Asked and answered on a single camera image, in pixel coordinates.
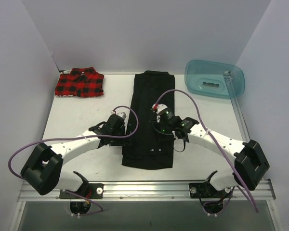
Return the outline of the black long sleeve shirt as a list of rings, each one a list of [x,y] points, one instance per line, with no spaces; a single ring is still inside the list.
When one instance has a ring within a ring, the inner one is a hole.
[[[175,88],[175,77],[168,72],[145,71],[136,74],[130,108],[137,114],[139,126],[130,137],[130,144],[122,147],[122,165],[158,170],[172,168],[174,139],[155,130],[156,114],[153,104],[166,91]]]

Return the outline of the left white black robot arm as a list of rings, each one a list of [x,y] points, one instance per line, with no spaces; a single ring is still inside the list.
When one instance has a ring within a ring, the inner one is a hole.
[[[89,193],[88,180],[76,171],[63,171],[62,167],[72,159],[88,151],[103,146],[123,146],[125,138],[126,114],[112,114],[106,122],[101,122],[75,140],[46,145],[39,143],[21,170],[24,178],[40,195],[46,195],[54,189],[68,190],[82,198]]]

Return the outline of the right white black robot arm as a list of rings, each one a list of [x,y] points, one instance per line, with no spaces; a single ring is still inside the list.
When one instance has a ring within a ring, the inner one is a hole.
[[[210,197],[215,197],[226,188],[236,186],[253,191],[270,167],[257,141],[235,140],[204,129],[199,121],[190,117],[181,119],[164,104],[153,105],[152,111],[157,115],[153,124],[159,133],[200,145],[224,157],[228,162],[229,170],[215,170],[204,181],[205,194]]]

